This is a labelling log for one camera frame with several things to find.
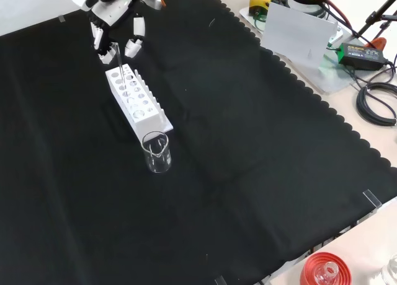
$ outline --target black tablecloth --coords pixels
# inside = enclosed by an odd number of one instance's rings
[[[166,2],[137,7],[145,44],[124,59],[174,125],[164,175],[83,12],[0,38],[1,284],[252,284],[368,213],[364,190],[397,195],[390,163],[220,1]]]

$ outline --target green power adapter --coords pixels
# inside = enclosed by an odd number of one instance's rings
[[[386,64],[382,51],[361,45],[342,43],[337,51],[339,64],[352,66],[357,70],[379,70]]]

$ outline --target metal stand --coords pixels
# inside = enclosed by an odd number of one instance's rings
[[[387,2],[384,3],[384,5],[382,5],[382,7],[379,8],[378,11],[374,11],[373,13],[371,13],[371,15],[365,21],[366,24],[359,31],[359,35],[363,35],[364,32],[367,31],[368,28],[371,27],[374,23],[379,22],[381,20],[387,20],[387,22],[381,24],[380,26],[381,30],[375,37],[378,38],[383,33],[383,31],[385,31],[390,26],[390,23],[392,21],[394,20],[397,21],[397,11],[393,15],[384,15],[384,13],[388,10],[388,8],[392,6],[393,3],[396,1],[397,0],[387,0]]]

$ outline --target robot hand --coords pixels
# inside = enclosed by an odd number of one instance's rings
[[[132,13],[134,3],[139,0],[72,0],[82,10],[87,11],[91,21],[94,48],[104,64],[109,64],[116,55],[114,43],[109,40],[109,32],[122,23]],[[160,9],[163,0],[140,0],[154,9]],[[145,37],[145,19],[134,16],[134,36],[125,48],[125,55],[133,58],[139,52]]]

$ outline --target white test tube rack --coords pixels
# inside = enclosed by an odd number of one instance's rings
[[[137,138],[152,132],[168,132],[173,129],[164,110],[160,107],[156,97],[153,96],[145,81],[129,65],[123,65],[125,86],[120,73],[120,68],[106,71],[110,89],[120,105],[125,117],[134,130]]]

